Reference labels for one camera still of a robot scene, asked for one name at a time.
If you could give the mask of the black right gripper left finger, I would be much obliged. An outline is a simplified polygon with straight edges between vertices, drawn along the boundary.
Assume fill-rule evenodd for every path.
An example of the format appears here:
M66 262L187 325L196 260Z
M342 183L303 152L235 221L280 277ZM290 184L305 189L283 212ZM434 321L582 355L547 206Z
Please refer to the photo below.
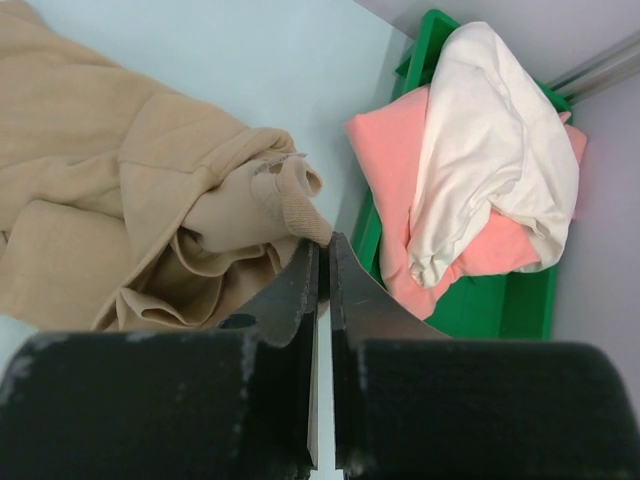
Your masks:
M320 250L215 329L41 333L1 384L5 479L306 479Z

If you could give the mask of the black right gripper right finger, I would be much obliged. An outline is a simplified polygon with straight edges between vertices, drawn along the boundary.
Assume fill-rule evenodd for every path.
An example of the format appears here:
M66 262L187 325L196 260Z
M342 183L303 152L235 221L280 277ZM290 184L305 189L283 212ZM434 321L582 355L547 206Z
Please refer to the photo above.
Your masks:
M580 343L459 340L328 251L336 465L349 479L635 479L621 376Z

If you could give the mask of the tan t-shirt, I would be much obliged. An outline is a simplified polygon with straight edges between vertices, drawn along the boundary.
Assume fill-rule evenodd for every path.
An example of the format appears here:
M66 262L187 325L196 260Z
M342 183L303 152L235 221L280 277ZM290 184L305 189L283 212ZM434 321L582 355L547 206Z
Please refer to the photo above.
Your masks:
M41 330L218 325L330 241L319 175L275 128L1 5L1 311Z

